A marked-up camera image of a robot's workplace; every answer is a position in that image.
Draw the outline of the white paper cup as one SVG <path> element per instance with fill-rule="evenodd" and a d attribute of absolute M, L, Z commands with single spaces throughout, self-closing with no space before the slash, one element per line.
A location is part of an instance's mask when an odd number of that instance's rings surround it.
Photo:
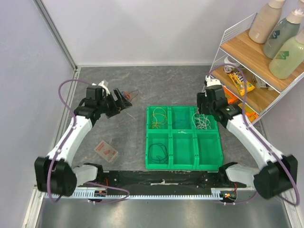
<path fill-rule="evenodd" d="M 224 71 L 229 74 L 237 72 L 240 64 L 231 56 L 226 56 L 224 59 Z"/>

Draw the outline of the grey-green pump bottle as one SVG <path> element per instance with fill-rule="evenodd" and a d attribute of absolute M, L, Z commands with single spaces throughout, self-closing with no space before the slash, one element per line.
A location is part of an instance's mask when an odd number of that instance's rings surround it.
<path fill-rule="evenodd" d="M 292 10 L 285 18 L 277 23 L 263 47 L 264 55 L 273 59 L 282 45 L 295 36 L 304 18 L 304 4 Z"/>

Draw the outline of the beige pump bottle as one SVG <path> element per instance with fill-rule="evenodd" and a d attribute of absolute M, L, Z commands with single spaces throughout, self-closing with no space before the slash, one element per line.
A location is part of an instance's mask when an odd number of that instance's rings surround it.
<path fill-rule="evenodd" d="M 249 30 L 249 37 L 258 44 L 264 44 L 278 23 L 284 0 L 270 0 L 259 11 Z"/>

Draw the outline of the orange snack box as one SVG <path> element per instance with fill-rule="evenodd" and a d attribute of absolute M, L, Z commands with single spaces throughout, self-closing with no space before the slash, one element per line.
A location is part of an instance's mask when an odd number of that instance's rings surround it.
<path fill-rule="evenodd" d="M 223 87 L 225 97 L 227 98 L 228 104 L 239 104 L 240 100 L 232 93 L 230 92 L 227 88 Z"/>

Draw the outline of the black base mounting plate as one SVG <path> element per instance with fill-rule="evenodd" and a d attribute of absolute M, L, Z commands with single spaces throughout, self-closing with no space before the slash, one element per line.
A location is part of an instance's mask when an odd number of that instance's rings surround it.
<path fill-rule="evenodd" d="M 234 189 L 235 184 L 207 171 L 108 171 L 94 183 L 140 195 L 207 195 L 212 188 Z"/>

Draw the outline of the yellow candy bag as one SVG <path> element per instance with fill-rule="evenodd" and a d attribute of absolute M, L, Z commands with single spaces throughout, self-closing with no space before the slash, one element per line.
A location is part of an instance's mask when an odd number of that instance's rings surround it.
<path fill-rule="evenodd" d="M 247 89 L 247 92 L 251 92 L 255 89 L 255 86 L 252 83 L 248 81 L 244 83 L 244 78 L 239 71 L 228 73 L 228 76 L 241 96 L 245 95 L 245 89 Z"/>

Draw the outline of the green six-compartment bin tray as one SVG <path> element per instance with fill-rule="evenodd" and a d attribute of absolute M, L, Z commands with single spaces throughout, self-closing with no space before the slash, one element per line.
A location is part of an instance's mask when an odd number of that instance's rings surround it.
<path fill-rule="evenodd" d="M 217 171 L 223 165 L 218 123 L 195 106 L 146 108 L 145 167 Z"/>

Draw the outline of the white small pouch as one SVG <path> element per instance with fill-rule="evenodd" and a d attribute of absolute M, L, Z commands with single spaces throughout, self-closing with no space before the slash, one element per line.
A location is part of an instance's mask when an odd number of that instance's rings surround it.
<path fill-rule="evenodd" d="M 252 81 L 255 84 L 256 88 L 266 88 L 269 91 L 273 91 L 274 90 L 269 84 L 267 84 L 266 82 L 264 82 L 263 80 L 261 80 L 256 75 L 252 75 Z"/>

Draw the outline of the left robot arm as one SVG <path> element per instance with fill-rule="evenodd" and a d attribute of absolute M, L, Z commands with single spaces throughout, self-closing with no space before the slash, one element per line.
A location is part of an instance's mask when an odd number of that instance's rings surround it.
<path fill-rule="evenodd" d="M 86 163 L 72 168 L 73 158 L 101 115 L 111 118 L 131 106 L 117 88 L 110 93 L 105 86 L 88 86 L 62 138 L 46 157 L 37 157 L 34 162 L 38 190 L 69 197 L 76 187 L 87 182 L 94 187 L 101 186 L 104 182 L 101 165 Z"/>

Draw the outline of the orange yellow sponge pack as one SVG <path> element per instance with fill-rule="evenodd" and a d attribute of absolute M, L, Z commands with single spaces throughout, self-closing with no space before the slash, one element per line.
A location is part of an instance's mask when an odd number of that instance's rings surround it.
<path fill-rule="evenodd" d="M 258 118 L 258 114 L 253 109 L 251 109 L 247 104 L 245 105 L 245 114 L 251 123 Z"/>

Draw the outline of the light green pump bottle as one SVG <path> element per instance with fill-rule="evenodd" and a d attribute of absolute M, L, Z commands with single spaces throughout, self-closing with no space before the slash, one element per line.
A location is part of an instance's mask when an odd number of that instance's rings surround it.
<path fill-rule="evenodd" d="M 304 60 L 304 29 L 288 39 L 269 64 L 278 79 L 287 79 Z"/>

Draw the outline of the transparent red printed card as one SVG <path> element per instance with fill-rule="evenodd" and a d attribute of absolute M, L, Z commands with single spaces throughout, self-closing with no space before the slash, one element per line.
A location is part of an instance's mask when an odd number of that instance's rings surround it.
<path fill-rule="evenodd" d="M 118 155 L 118 151 L 105 141 L 101 141 L 94 151 L 104 158 L 107 162 L 113 162 Z"/>

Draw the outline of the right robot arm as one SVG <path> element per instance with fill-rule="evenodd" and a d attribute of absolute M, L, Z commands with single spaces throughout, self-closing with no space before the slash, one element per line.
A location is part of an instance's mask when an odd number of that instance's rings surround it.
<path fill-rule="evenodd" d="M 233 182 L 253 187 L 264 199 L 280 196 L 294 189 L 295 204 L 299 204 L 296 186 L 298 161 L 293 155 L 285 156 L 271 145 L 242 113 L 237 104 L 229 104 L 221 85 L 208 86 L 197 93 L 197 109 L 207 114 L 231 132 L 249 151 L 258 168 L 244 167 L 238 163 L 224 166 L 218 174 L 218 183 L 223 187 Z"/>

